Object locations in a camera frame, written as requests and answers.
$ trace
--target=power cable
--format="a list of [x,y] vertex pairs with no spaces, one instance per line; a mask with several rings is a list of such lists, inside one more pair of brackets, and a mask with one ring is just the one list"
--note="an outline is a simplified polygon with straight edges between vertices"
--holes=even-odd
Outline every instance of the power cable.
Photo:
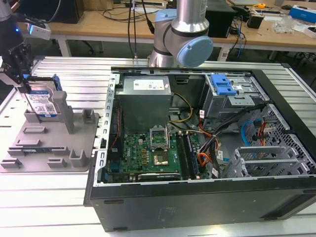
[[129,32],[131,11],[132,11],[132,0],[129,1],[128,23],[127,23],[127,36],[128,36],[129,49],[130,49],[130,52],[132,53],[132,58],[134,58],[134,53],[133,53],[133,50],[132,50],[132,46],[131,46],[131,44],[130,44],[130,32]]
[[135,44],[134,44],[134,58],[137,58],[137,47],[136,47],[136,21],[135,21],[135,0],[133,1],[134,4],[133,4],[133,18],[134,18],[134,41],[135,41]]

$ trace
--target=white paper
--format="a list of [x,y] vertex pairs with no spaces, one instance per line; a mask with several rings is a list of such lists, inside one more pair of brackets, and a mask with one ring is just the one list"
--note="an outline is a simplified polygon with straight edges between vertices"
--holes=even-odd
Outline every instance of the white paper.
[[310,26],[306,25],[306,24],[298,23],[292,29],[295,31],[304,32],[304,30],[308,27],[310,27]]
[[280,21],[282,20],[282,17],[279,16],[265,16],[265,21]]
[[199,111],[199,117],[200,117],[201,119],[204,118],[204,110],[200,110],[200,111]]
[[218,151],[218,156],[217,156],[218,159],[221,159],[223,160],[223,152],[222,151]]
[[216,169],[212,169],[212,173],[218,178],[218,171]]
[[266,127],[263,132],[273,132],[276,130],[276,127]]

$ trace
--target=black box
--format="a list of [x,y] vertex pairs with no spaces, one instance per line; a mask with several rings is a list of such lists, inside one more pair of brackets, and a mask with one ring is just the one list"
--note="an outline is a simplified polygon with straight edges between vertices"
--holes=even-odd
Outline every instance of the black box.
[[208,0],[205,16],[209,22],[208,36],[227,38],[235,14],[225,0]]
[[[29,17],[50,20],[54,15],[59,0],[24,0],[17,12]],[[61,0],[59,11],[53,22],[76,24],[84,12],[83,0]]]

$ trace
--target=metal slotted table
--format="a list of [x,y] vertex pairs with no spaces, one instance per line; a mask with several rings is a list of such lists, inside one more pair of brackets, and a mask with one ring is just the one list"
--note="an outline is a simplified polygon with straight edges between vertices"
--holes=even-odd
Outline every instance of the metal slotted table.
[[[46,57],[34,76],[57,74],[75,112],[93,108],[103,114],[112,66],[146,66],[146,60]],[[206,62],[201,67],[259,69],[267,75],[304,123],[316,134],[315,93],[281,64]],[[26,103],[12,90],[0,106],[0,158],[25,121]],[[97,130],[95,148],[99,144]],[[0,174],[0,228],[3,236],[315,236],[316,204],[286,221],[105,233],[93,207],[83,206],[87,172]]]

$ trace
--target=connector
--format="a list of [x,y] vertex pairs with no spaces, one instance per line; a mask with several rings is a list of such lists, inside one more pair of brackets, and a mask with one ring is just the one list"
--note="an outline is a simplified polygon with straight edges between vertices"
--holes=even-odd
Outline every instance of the connector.
[[278,119],[276,116],[263,116],[263,121],[265,123],[275,123],[278,122]]
[[256,120],[253,121],[253,125],[255,125],[255,128],[259,128],[262,125],[262,120],[257,118]]
[[154,28],[152,22],[149,19],[147,19],[147,25],[148,25],[148,28],[149,28],[150,32],[152,34],[154,34],[155,33],[155,28]]

